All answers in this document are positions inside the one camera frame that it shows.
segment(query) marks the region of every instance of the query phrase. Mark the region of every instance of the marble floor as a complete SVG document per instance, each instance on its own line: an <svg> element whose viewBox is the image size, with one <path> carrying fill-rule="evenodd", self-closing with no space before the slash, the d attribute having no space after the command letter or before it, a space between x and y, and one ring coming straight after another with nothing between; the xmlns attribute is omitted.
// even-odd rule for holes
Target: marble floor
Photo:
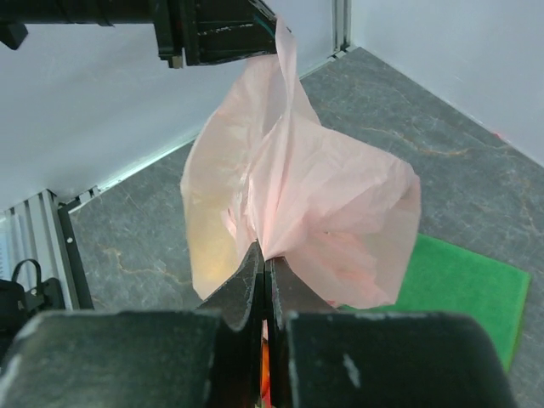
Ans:
<svg viewBox="0 0 544 408"><path fill-rule="evenodd" d="M391 151L422 180L420 231L532 274L509 373L544 401L544 168L356 49L303 79L328 128ZM179 180L185 146L72 214L96 309L194 308Z"/></svg>

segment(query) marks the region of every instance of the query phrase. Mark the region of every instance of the gray marble surface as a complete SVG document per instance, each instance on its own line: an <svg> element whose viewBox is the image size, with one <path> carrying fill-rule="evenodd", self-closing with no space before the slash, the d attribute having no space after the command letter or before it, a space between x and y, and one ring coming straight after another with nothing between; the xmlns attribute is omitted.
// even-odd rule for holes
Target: gray marble surface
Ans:
<svg viewBox="0 0 544 408"><path fill-rule="evenodd" d="M362 49L303 80L323 125L407 160L420 231L530 272L510 380L544 403L544 168ZM179 179L189 146L72 215L97 309L195 307Z"/></svg>

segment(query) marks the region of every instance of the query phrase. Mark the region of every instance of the pink object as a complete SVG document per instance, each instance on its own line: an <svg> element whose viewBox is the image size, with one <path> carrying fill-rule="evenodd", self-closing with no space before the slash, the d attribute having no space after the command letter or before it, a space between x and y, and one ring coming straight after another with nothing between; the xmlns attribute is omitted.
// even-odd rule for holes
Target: pink object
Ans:
<svg viewBox="0 0 544 408"><path fill-rule="evenodd" d="M266 259L285 256L326 301L394 303L416 240L419 178L399 158L320 125L281 20L276 48L248 60L185 164L193 285L207 298L258 240Z"/></svg>

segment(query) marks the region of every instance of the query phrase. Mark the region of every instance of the green mat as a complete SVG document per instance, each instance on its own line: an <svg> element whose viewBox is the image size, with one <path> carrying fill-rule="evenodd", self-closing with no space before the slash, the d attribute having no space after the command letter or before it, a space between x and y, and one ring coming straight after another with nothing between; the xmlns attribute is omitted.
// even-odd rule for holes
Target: green mat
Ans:
<svg viewBox="0 0 544 408"><path fill-rule="evenodd" d="M530 276L458 246L419 235L397 303L372 311L441 310L471 315L502 364L512 362Z"/></svg>

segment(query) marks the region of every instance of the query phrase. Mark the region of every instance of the pink plastic bag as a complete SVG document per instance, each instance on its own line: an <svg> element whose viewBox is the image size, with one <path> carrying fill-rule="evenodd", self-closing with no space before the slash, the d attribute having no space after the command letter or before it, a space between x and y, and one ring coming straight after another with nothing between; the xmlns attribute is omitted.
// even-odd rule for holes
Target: pink plastic bag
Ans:
<svg viewBox="0 0 544 408"><path fill-rule="evenodd" d="M417 235L419 178L399 158L320 125L282 21L278 54L248 60L181 180L193 285L207 298L258 240L326 301L393 303Z"/></svg>

